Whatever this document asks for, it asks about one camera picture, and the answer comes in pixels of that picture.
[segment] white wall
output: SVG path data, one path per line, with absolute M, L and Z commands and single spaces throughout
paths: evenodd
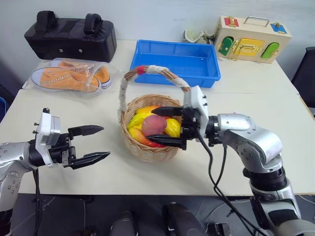
M 39 62 L 24 39 L 37 12 L 85 18 L 98 13 L 114 23 L 117 39 L 180 40 L 185 28 L 215 30 L 220 15 L 267 17 L 284 23 L 293 38 L 278 57 L 292 78 L 315 45 L 315 0 L 0 0 L 0 60 L 25 81 Z

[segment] green door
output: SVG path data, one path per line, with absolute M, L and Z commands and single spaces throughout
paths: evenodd
M 279 43 L 269 44 L 268 47 L 266 48 L 266 50 L 264 51 L 264 53 L 261 55 L 261 58 L 263 58 L 263 59 L 271 58 L 276 53 L 278 48 L 279 48 Z
M 219 48 L 219 53 L 226 56 L 232 47 L 233 41 L 233 37 L 225 37 L 221 43 L 221 47 Z

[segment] robotic arm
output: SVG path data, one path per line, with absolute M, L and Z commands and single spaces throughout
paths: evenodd
M 283 145 L 276 134 L 257 126 L 249 116 L 234 113 L 209 117 L 206 96 L 199 86 L 185 93 L 184 106 L 152 112 L 182 117 L 180 138 L 147 136 L 153 142 L 186 150 L 187 140 L 196 139 L 199 132 L 208 138 L 209 146 L 225 143 L 237 152 L 245 166 L 243 175 L 250 179 L 252 209 L 261 228 L 278 236 L 314 235 L 315 225 L 301 219 L 283 168 Z
M 71 145 L 74 136 L 94 134 L 103 127 L 85 125 L 69 128 L 68 133 L 61 134 L 60 118 L 52 116 L 48 108 L 43 109 L 40 123 L 34 125 L 37 126 L 33 131 L 35 140 L 0 145 L 0 236 L 11 235 L 10 219 L 24 173 L 44 165 L 55 167 L 57 163 L 78 169 L 110 154 L 95 152 L 76 159 L 75 147 Z

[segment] orange shoe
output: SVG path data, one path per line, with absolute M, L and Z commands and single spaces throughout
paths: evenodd
M 96 92 L 110 85 L 110 77 L 105 66 L 101 66 L 91 76 L 95 70 L 92 63 L 67 60 L 53 62 L 57 67 L 46 67 L 32 73 L 31 79 L 35 84 L 46 89 L 67 89 L 83 92 Z

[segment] black cable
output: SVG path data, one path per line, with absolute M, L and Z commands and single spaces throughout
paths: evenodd
M 39 175 L 38 169 L 33 171 L 33 177 L 35 180 L 35 230 L 33 236 L 37 236 L 40 222 L 43 215 L 42 202 L 40 199 L 40 191 L 39 191 Z
M 219 174 L 219 177 L 217 179 L 217 182 L 216 184 L 214 185 L 214 188 L 215 189 L 217 187 L 217 185 L 219 184 L 221 178 L 222 178 L 222 175 L 223 175 L 223 171 L 224 171 L 224 167 L 225 167 L 225 161 L 226 161 L 226 149 L 227 149 L 227 146 L 226 144 L 222 144 L 223 146 L 223 160 L 222 160 L 222 165 L 221 165 L 221 170 L 220 170 L 220 174 Z
M 247 224 L 249 224 L 253 229 L 255 229 L 256 231 L 260 232 L 263 236 L 267 236 L 266 234 L 264 234 L 259 228 L 257 228 L 255 225 L 253 225 L 246 217 L 244 217 L 239 211 L 238 209 L 236 209 L 235 206 L 233 206 L 233 204 L 230 202 L 230 200 L 222 193 L 222 191 L 219 189 L 218 184 L 214 181 L 212 174 L 211 174 L 211 167 L 212 167 L 212 163 L 213 163 L 213 155 L 210 151 L 210 149 L 208 148 L 208 146 L 206 145 L 206 143 L 204 142 L 203 138 L 201 137 L 199 131 L 197 132 L 198 135 L 198 139 L 200 140 L 202 146 L 205 148 L 205 150 L 207 151 L 207 153 L 209 154 L 210 157 L 210 162 L 209 162 L 209 167 L 208 167 L 208 174 L 210 177 L 210 180 L 212 182 L 212 184 L 214 185 L 214 191 L 215 193 L 222 198 L 222 200 L 233 210 L 233 212 L 241 219 L 241 222 L 244 224 L 244 226 L 246 227 L 246 229 L 250 232 L 251 235 L 254 235 L 253 232 L 248 228 L 248 226 L 245 224 L 245 222 Z
M 223 175 L 223 172 L 224 172 L 224 167 L 225 167 L 225 162 L 226 162 L 226 154 L 227 154 L 227 146 L 226 144 L 222 144 L 223 146 L 223 159 L 222 159 L 222 164 L 221 164 L 221 170 L 220 170 L 220 174 L 219 174 L 219 177 L 216 181 L 216 183 L 214 184 L 214 187 L 213 187 L 213 190 L 216 192 L 217 195 L 219 195 L 219 193 L 217 192 L 217 187 L 218 187 L 218 184 L 222 178 L 222 175 Z M 245 228 L 248 230 L 248 232 L 250 232 L 251 235 L 254 235 L 254 233 L 250 230 L 250 228 L 248 227 L 248 225 L 246 224 L 246 222 L 242 219 L 242 218 L 239 218 L 240 221 L 243 223 L 243 225 L 245 226 Z

